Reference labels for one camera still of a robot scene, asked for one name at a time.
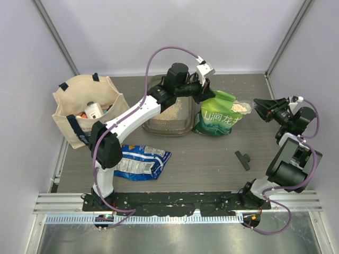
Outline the clear plastic scoop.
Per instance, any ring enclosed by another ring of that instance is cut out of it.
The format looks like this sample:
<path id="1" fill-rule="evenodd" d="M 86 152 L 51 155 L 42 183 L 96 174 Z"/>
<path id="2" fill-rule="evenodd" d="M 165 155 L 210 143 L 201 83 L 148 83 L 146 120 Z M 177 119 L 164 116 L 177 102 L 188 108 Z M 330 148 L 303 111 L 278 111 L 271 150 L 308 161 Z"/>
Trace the clear plastic scoop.
<path id="1" fill-rule="evenodd" d="M 253 101 L 234 101 L 231 111 L 242 115 L 250 114 L 254 109 Z"/>

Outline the green cat litter bag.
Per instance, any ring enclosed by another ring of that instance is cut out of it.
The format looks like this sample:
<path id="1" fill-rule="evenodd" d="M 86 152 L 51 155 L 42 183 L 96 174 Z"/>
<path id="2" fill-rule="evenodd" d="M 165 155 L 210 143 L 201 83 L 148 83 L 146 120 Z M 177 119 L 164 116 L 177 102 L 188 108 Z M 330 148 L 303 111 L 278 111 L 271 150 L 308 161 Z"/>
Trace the green cat litter bag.
<path id="1" fill-rule="evenodd" d="M 233 94 L 214 91 L 215 97 L 204 101 L 195 115 L 192 131 L 197 134 L 221 137 L 231 134 L 232 127 L 242 119 L 242 115 L 232 110 L 236 101 Z"/>

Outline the black bag clip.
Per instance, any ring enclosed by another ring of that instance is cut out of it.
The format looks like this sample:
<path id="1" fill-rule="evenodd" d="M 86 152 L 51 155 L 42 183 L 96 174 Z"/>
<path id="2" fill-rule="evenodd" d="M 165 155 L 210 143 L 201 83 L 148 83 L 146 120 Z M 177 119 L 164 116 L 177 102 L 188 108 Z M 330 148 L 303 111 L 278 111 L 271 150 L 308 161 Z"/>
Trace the black bag clip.
<path id="1" fill-rule="evenodd" d="M 241 154 L 239 151 L 235 152 L 236 157 L 238 158 L 238 160 L 240 161 L 240 163 L 242 164 L 242 166 L 244 167 L 244 169 L 246 171 L 250 170 L 250 166 L 249 166 L 249 162 L 251 161 L 250 157 L 248 154 Z"/>

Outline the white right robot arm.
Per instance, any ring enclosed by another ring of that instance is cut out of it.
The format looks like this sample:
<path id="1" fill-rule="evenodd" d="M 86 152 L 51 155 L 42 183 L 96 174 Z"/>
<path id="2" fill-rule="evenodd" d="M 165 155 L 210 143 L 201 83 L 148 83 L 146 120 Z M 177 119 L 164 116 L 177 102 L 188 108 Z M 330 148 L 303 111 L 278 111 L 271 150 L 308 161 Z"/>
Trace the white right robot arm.
<path id="1" fill-rule="evenodd" d="M 280 128 L 275 138 L 280 149 L 265 176 L 245 184 L 239 196 L 243 208 L 259 208 L 277 191 L 301 193 L 310 182 L 322 154 L 307 144 L 304 132 L 319 119 L 314 104 L 293 109 L 304 101 L 301 96 L 281 99 L 254 99 L 254 108 L 265 122 L 275 120 Z"/>

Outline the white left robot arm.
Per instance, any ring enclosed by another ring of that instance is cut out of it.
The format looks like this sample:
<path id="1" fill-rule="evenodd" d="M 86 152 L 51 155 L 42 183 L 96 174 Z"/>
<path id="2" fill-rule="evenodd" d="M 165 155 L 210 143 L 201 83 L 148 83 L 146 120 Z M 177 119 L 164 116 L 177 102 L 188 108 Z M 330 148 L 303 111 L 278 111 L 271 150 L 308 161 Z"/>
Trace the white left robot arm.
<path id="1" fill-rule="evenodd" d="M 210 63 L 203 61 L 189 74 L 187 65 L 174 63 L 159 84 L 148 89 L 146 96 L 126 112 L 105 124 L 92 126 L 88 145 L 93 158 L 94 204 L 101 211 L 112 207 L 114 167 L 122 159 L 121 145 L 125 138 L 146 121 L 163 113 L 179 97 L 192 97 L 196 103 L 215 96 L 209 77 L 215 73 Z"/>

